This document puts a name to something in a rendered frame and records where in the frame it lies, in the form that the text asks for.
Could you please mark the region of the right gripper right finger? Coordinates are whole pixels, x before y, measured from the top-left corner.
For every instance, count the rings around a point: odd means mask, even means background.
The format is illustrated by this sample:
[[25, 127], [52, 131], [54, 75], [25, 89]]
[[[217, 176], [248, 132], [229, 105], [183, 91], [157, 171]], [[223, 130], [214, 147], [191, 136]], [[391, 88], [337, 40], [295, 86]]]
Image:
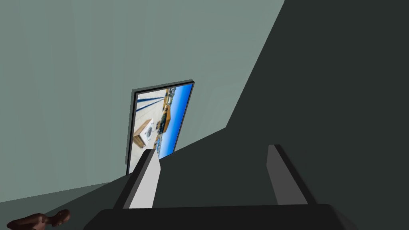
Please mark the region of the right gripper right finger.
[[268, 146], [266, 167], [278, 205], [317, 204], [281, 145]]

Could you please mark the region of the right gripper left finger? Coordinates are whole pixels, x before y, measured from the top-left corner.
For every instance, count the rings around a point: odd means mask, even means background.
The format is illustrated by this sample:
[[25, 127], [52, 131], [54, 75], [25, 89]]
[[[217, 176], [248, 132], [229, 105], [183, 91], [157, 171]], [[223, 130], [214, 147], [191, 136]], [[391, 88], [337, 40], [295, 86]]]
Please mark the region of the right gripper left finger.
[[160, 171], [156, 149], [144, 150], [113, 209], [152, 208]]

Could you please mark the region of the brown human figure statue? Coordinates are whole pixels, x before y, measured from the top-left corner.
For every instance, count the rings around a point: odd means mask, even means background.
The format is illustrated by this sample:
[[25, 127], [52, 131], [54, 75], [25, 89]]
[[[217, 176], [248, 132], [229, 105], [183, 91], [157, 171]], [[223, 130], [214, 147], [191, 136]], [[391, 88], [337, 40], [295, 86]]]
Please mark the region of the brown human figure statue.
[[46, 216], [42, 213], [32, 214], [17, 220], [9, 222], [6, 227], [10, 230], [45, 230], [47, 225], [52, 227], [60, 226], [71, 217], [71, 212], [68, 209], [59, 211], [54, 216]]

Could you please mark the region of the black framed wall picture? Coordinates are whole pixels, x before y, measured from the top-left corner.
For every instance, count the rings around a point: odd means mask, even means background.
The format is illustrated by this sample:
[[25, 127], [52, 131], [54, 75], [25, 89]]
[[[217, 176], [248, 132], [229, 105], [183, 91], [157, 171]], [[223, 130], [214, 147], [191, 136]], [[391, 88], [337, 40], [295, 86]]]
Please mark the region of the black framed wall picture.
[[126, 175], [135, 171], [147, 149], [154, 149], [159, 159], [175, 152], [194, 85], [190, 79], [132, 90]]

